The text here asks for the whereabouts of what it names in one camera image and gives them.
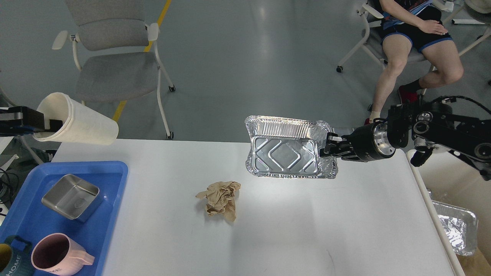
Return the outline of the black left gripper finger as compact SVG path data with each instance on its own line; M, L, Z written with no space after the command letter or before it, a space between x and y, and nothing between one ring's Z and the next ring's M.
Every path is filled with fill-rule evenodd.
M33 133L57 132L63 121L45 119L44 114L28 107L1 108L0 136L23 136Z

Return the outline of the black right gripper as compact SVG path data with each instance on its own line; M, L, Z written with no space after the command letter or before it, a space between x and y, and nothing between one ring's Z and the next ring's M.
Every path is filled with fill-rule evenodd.
M330 149L320 149L319 158L368 162L388 159L395 154L395 147L389 143L387 124L383 122L356 128L351 134L344 136L328 132L325 147Z

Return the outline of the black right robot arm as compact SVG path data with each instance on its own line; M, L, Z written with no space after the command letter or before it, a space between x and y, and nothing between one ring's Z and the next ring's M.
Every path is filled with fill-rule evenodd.
M392 105L386 118L376 118L351 134L340 136L328 132L318 156L362 162L388 159L412 139L416 149L410 161L413 166L422 166L436 146L441 145L489 181L490 120L454 115L450 103L457 99L470 101L490 112L481 103L465 96L440 96L427 102L420 95L414 102Z

